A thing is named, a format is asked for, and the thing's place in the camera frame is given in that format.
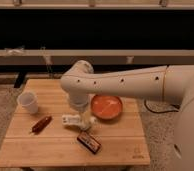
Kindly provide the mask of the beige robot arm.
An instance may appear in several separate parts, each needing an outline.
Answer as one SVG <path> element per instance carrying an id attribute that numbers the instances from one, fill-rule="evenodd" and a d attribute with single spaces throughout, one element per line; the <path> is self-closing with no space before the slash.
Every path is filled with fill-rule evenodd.
<path id="1" fill-rule="evenodd" d="M 60 79 L 74 108 L 90 94 L 164 101 L 180 107 L 174 127 L 171 171 L 194 171 L 194 65 L 159 66 L 96 74 L 84 60 Z"/>

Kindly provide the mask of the beige wrist gripper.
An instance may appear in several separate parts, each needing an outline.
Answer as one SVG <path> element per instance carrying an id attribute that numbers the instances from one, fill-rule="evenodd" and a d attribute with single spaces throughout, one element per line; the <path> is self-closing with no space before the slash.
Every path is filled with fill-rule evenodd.
<path id="1" fill-rule="evenodd" d="M 70 93 L 68 95 L 68 102 L 70 107 L 80 114 L 83 122 L 88 121 L 88 114 L 86 111 L 88 110 L 89 101 L 90 98 L 88 94 Z"/>

